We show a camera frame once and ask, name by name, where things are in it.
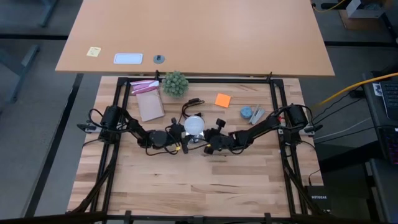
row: yellow sticky note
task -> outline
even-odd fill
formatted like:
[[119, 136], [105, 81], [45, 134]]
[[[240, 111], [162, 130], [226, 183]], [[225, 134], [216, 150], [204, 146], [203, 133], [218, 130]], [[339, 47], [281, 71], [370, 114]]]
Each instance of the yellow sticky note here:
[[231, 101], [230, 96], [221, 93], [217, 94], [216, 105], [228, 108], [230, 101]]
[[98, 57], [100, 52], [101, 52], [101, 47], [90, 47], [90, 49], [87, 52], [87, 56]]

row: wooden tabletop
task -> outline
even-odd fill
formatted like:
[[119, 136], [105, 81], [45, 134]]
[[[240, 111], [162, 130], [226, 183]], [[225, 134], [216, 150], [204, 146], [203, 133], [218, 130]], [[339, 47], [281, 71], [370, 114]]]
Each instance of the wooden tabletop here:
[[[117, 79], [102, 77], [94, 108], [103, 112], [106, 106], [112, 104]], [[287, 102], [303, 104], [299, 81], [284, 79], [284, 82]], [[232, 96], [229, 108], [214, 105], [217, 93]], [[251, 127], [239, 114], [242, 106], [260, 104], [266, 113], [273, 111], [268, 84], [191, 83], [186, 96], [180, 100], [163, 93], [161, 97], [165, 116], [140, 122], [146, 130], [164, 129], [170, 125], [171, 118], [179, 118], [184, 103], [197, 97], [205, 103], [189, 108], [187, 113], [202, 112], [206, 129], [215, 128], [217, 118], [225, 120], [223, 133]], [[130, 96], [127, 110], [140, 121], [137, 107], [136, 97]], [[86, 141], [97, 136], [88, 134]], [[313, 144], [311, 138], [302, 139]], [[77, 207], [94, 186], [102, 148], [102, 142], [83, 148], [69, 210]], [[308, 175], [319, 169], [317, 154], [308, 144], [298, 145], [297, 154], [303, 182], [308, 184]], [[323, 183], [320, 172], [312, 175], [311, 180], [314, 185]], [[98, 208], [101, 208], [103, 194], [104, 187]], [[299, 212], [295, 188], [294, 198]], [[203, 153], [203, 149], [190, 151], [189, 154], [181, 152], [176, 156], [147, 156], [131, 134], [123, 134], [109, 213], [122, 215], [125, 210], [131, 210], [135, 215], [262, 217], [265, 212], [270, 212], [273, 217], [289, 217], [277, 133], [273, 131], [257, 138], [238, 156], [229, 151], [209, 156]]]
[[[87, 56], [99, 47], [97, 57]], [[114, 64], [144, 54], [140, 65]], [[156, 64], [155, 55], [165, 62]], [[84, 0], [59, 72], [333, 76], [313, 9], [298, 0]]]

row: yellow cable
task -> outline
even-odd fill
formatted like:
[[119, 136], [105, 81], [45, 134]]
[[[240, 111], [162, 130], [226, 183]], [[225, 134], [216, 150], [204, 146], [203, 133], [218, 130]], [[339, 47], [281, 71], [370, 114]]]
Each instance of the yellow cable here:
[[336, 98], [338, 95], [340, 95], [340, 94], [342, 94], [342, 93], [344, 93], [344, 92], [346, 92], [346, 91], [348, 91], [350, 89], [356, 88], [357, 86], [364, 85], [364, 84], [371, 83], [371, 82], [376, 82], [376, 81], [379, 81], [379, 80], [382, 80], [382, 79], [385, 79], [385, 78], [394, 77], [394, 76], [398, 76], [398, 73], [393, 73], [393, 74], [389, 74], [389, 75], [383, 75], [381, 77], [371, 78], [369, 80], [365, 80], [365, 81], [361, 81], [359, 83], [355, 83], [354, 85], [350, 85], [349, 87], [345, 88], [344, 90], [340, 90], [338, 93], [335, 93], [333, 96], [323, 100], [322, 102], [320, 102], [319, 104], [317, 104], [315, 106], [324, 105], [325, 103], [329, 102], [330, 100]]
[[329, 8], [329, 9], [327, 9], [327, 10], [323, 10], [323, 11], [318, 10], [318, 9], [315, 8], [315, 7], [312, 7], [312, 8], [313, 8], [313, 10], [315, 10], [315, 11], [317, 11], [317, 12], [323, 13], [323, 12], [327, 12], [327, 11], [330, 11], [330, 10], [332, 10], [332, 9], [334, 9], [334, 8], [336, 8], [336, 7], [338, 7], [339, 5], [341, 5], [341, 4], [342, 4], [343, 2], [345, 2], [345, 1], [346, 1], [346, 0], [342, 0], [341, 2], [339, 2], [338, 4], [336, 4], [335, 6]]

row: orange sticky note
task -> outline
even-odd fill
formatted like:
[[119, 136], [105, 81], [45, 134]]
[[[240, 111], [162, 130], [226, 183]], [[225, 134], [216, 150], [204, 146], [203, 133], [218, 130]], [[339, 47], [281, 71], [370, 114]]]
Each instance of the orange sticky note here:
[[216, 105], [228, 108], [231, 97], [225, 94], [217, 94]]

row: gray carpet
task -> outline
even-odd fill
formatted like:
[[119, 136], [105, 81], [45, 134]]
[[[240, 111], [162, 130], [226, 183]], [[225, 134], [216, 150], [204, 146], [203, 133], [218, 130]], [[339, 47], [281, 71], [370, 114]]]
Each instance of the gray carpet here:
[[[49, 27], [43, 29], [36, 26], [43, 10], [39, 0], [2, 0], [0, 33], [67, 35], [81, 2], [82, 0], [60, 0]], [[397, 25], [397, 10], [390, 11], [388, 15], [393, 24]], [[389, 41], [386, 31], [357, 32], [344, 29], [337, 12], [316, 14], [316, 17], [325, 40]], [[0, 219], [23, 214], [75, 78], [75, 74], [54, 72], [64, 41], [0, 40], [0, 48], [18, 58], [22, 58], [32, 44], [40, 44], [41, 51], [28, 74], [18, 102], [7, 105], [0, 117]], [[328, 47], [327, 50], [336, 77], [300, 79], [307, 105], [314, 105], [334, 92], [360, 81], [361, 73], [382, 69], [398, 56], [396, 49]], [[0, 103], [3, 103], [10, 86], [16, 81], [16, 76], [2, 65], [0, 74]], [[87, 111], [93, 106], [99, 81], [100, 77], [94, 74], [85, 75], [83, 79], [36, 215], [65, 212], [85, 137], [75, 125], [86, 120]], [[351, 101], [352, 99], [347, 98], [340, 105]], [[345, 129], [367, 117], [369, 111], [363, 100], [324, 120], [324, 128], [317, 132], [316, 138]], [[370, 121], [352, 131], [369, 126]], [[366, 144], [375, 138], [373, 131], [369, 130], [330, 141], [327, 145], [318, 145], [319, 159]], [[333, 193], [333, 208], [337, 215], [368, 217], [364, 201], [358, 198], [365, 194], [360, 168], [352, 167], [324, 174], [323, 178]], [[339, 197], [342, 186], [355, 194]]]

